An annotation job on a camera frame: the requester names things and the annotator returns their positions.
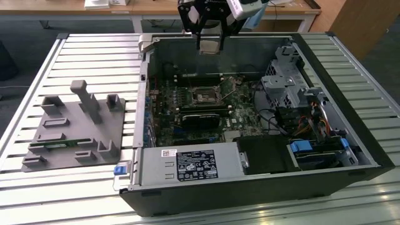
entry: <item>blue latch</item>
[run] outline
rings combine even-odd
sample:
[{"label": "blue latch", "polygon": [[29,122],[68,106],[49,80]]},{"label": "blue latch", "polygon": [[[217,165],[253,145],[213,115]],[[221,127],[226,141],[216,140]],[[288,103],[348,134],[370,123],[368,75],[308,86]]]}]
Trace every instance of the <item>blue latch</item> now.
[{"label": "blue latch", "polygon": [[116,166],[113,168],[113,175],[118,176],[118,175],[125,175],[126,174],[126,166]]},{"label": "blue latch", "polygon": [[297,151],[312,151],[312,146],[309,141],[293,141],[292,144],[289,144],[289,147],[292,149],[292,152]]},{"label": "blue latch", "polygon": [[346,149],[350,145],[349,145],[349,142],[348,142],[348,140],[345,139],[345,138],[341,138],[340,139],[340,142],[341,142],[341,144],[342,144],[342,147]]}]

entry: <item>aluminum slotted surface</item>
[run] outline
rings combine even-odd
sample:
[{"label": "aluminum slotted surface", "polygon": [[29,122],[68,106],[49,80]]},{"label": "aluminum slotted surface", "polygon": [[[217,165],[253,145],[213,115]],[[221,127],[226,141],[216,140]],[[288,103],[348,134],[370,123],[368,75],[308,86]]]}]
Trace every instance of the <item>aluminum slotted surface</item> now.
[{"label": "aluminum slotted surface", "polygon": [[[302,35],[396,166],[400,165],[400,118],[348,55],[325,34]],[[96,99],[126,99],[121,160],[132,158],[138,66],[136,34],[73,34],[54,48],[21,120],[5,143],[0,164],[0,224],[381,224],[400,219],[400,168],[358,182],[329,197],[142,218],[112,188],[112,165],[20,172],[34,135],[45,95],[76,101],[69,91],[85,79]],[[317,86],[317,79],[310,74]]]}]

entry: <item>wooden desk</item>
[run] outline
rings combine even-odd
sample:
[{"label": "wooden desk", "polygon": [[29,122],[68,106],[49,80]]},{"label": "wooden desk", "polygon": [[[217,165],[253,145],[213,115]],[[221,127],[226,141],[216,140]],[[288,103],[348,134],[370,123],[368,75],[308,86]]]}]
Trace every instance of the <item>wooden desk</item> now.
[{"label": "wooden desk", "polygon": [[[262,20],[301,20],[298,32],[308,32],[320,14],[304,0],[276,8],[268,7]],[[130,20],[136,33],[142,33],[141,20],[180,20],[177,0],[130,0],[126,6],[85,10],[84,0],[0,0],[0,20]]]},{"label": "wooden desk", "polygon": [[[313,19],[320,14],[320,9],[312,9],[304,0],[281,4],[276,8],[266,7],[262,20],[301,20],[298,32],[308,32]],[[177,0],[136,0],[132,8],[132,23],[134,31],[141,33],[141,20],[180,20]]]}]

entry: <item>gray mount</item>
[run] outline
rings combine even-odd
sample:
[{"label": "gray mount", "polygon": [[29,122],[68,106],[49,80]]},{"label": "gray mount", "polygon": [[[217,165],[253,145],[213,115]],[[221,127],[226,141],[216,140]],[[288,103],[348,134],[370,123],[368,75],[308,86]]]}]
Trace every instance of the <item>gray mount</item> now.
[{"label": "gray mount", "polygon": [[114,164],[120,160],[125,100],[117,94],[97,101],[84,80],[70,91],[81,102],[44,98],[44,115],[22,160],[22,172]]}]

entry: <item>open computer tower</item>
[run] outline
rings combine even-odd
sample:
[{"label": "open computer tower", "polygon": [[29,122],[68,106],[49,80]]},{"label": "open computer tower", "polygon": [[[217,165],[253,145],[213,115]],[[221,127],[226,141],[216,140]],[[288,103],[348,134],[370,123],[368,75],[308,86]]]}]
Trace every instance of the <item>open computer tower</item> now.
[{"label": "open computer tower", "polygon": [[138,44],[120,196],[140,216],[328,196],[393,168],[300,34],[238,34],[216,55],[188,35]]}]

